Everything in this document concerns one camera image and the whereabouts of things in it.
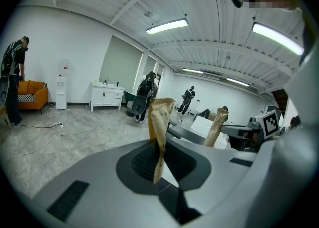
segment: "floor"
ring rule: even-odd
[[[124,106],[121,110],[95,107],[93,112],[88,106],[69,106],[67,110],[59,110],[58,115],[48,117],[54,112],[55,109],[44,109],[41,115],[39,111],[21,111],[21,124],[49,127],[61,121],[65,129],[61,133],[60,128],[13,126],[10,130],[0,121],[1,166],[12,185],[31,198],[47,182],[84,157],[149,138],[147,117],[142,125],[135,123],[134,117],[126,115]],[[171,119],[179,121],[176,109]],[[192,115],[186,114],[179,126],[189,129],[192,119]],[[37,152],[16,156],[37,150],[48,142]]]

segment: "ceiling light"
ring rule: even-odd
[[[204,72],[202,71],[197,71],[197,70],[192,70],[192,69],[186,69],[186,68],[183,68],[183,70],[185,72],[191,72],[191,73],[197,73],[197,74],[203,74]]]
[[[146,29],[147,34],[155,34],[161,31],[178,28],[178,27],[185,27],[188,26],[188,22],[185,18],[173,20],[164,24],[160,24],[149,29]]]
[[[304,49],[300,45],[298,45],[297,43],[295,43],[294,41],[292,41],[291,39],[289,39],[285,35],[277,32],[269,27],[255,23],[253,26],[253,32],[261,34],[265,37],[268,37],[268,38],[276,41],[277,43],[282,44],[283,46],[285,46],[289,50],[293,51],[297,55],[302,55],[302,53],[304,52]]]
[[[227,80],[228,80],[228,81],[231,81],[231,82],[235,82],[235,83],[241,84],[241,85],[244,85],[244,86],[246,86],[246,87],[249,87],[249,86],[250,86],[250,85],[247,84],[247,83],[244,83],[244,82],[241,82],[241,81],[237,81],[237,80],[232,79],[232,78],[228,78]]]

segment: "black pants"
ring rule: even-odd
[[[143,120],[144,120],[145,113],[146,113],[147,107],[149,106],[150,100],[151,100],[151,97],[149,97],[149,98],[146,99],[146,106],[145,106],[145,109],[144,109],[143,113],[141,114],[140,121],[143,121]]]
[[[18,124],[21,120],[19,115],[19,96],[18,96],[18,87],[19,87],[19,76],[12,75],[9,78],[9,91],[6,98],[6,109],[8,112],[8,117],[10,122]]]
[[[182,112],[182,114],[185,114],[186,113],[186,111],[188,110],[188,107],[190,106],[190,103],[187,105],[187,106],[184,106],[184,105],[181,105],[180,106],[180,108],[179,108],[179,110],[178,110],[178,112],[180,113],[182,110],[183,110],[183,108],[184,108],[184,111]]]

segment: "door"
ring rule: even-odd
[[[95,105],[103,105],[104,93],[105,93],[105,90],[103,90],[103,89],[94,89],[93,97],[92,97],[92,104],[94,106]]]
[[[104,90],[103,95],[103,105],[112,105],[113,100],[113,91],[111,90]]]

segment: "brown paper bag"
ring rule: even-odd
[[[204,146],[213,147],[220,133],[221,126],[224,124],[224,121],[228,115],[228,111],[221,108],[217,109],[217,116],[215,118],[213,126],[211,126]]]
[[[166,131],[171,112],[174,108],[171,98],[156,99],[149,107],[149,135],[150,139],[157,139],[159,145],[159,161],[155,167],[153,184],[156,184],[163,174]]]

